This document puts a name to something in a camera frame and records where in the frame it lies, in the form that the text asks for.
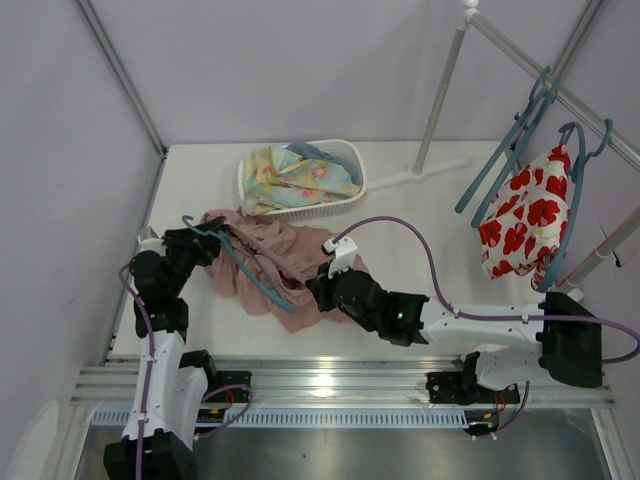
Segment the pink skirt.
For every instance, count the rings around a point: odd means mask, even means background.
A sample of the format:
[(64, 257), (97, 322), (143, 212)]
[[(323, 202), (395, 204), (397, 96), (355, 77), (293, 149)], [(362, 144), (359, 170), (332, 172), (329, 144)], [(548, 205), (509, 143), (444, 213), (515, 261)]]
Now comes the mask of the pink skirt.
[(209, 210), (204, 213), (203, 223), (223, 217), (230, 228), (232, 245), (249, 269), (264, 283), (267, 280), (249, 256), (257, 259), (271, 276), (284, 298), (293, 304), (296, 312), (286, 313), (249, 281), (222, 251), (213, 264), (206, 268), (213, 288), (223, 297), (235, 297), (244, 311), (251, 316), (274, 315), (290, 334), (312, 327), (323, 320), (337, 324), (349, 323), (351, 319), (334, 309), (322, 313), (305, 282), (312, 279), (318, 268), (328, 257), (322, 245), (332, 233), (324, 228), (294, 226), (286, 222), (267, 223), (256, 217), (244, 216), (239, 211), (226, 209)]

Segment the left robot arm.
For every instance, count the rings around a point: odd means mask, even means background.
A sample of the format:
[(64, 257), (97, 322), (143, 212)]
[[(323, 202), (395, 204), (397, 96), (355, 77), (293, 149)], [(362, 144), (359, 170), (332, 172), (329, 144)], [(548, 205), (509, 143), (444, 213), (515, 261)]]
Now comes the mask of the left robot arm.
[(218, 257), (223, 217), (148, 238), (119, 272), (133, 299), (139, 373), (119, 441), (106, 446), (111, 479), (195, 479), (195, 425), (204, 396), (220, 385), (206, 350), (187, 348), (189, 307), (181, 292), (193, 271)]

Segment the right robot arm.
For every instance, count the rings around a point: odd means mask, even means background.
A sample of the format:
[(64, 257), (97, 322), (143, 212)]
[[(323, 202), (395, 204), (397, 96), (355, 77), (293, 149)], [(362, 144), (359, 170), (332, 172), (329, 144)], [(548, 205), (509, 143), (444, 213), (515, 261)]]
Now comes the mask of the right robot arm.
[(428, 375), (433, 403), (517, 403), (518, 384), (539, 379), (578, 388), (603, 384), (602, 328), (565, 294), (519, 308), (473, 306), (463, 314), (434, 297), (387, 291), (360, 270), (333, 273), (323, 264), (306, 285), (320, 311), (338, 310), (393, 345), (476, 345), (463, 355), (461, 371)]

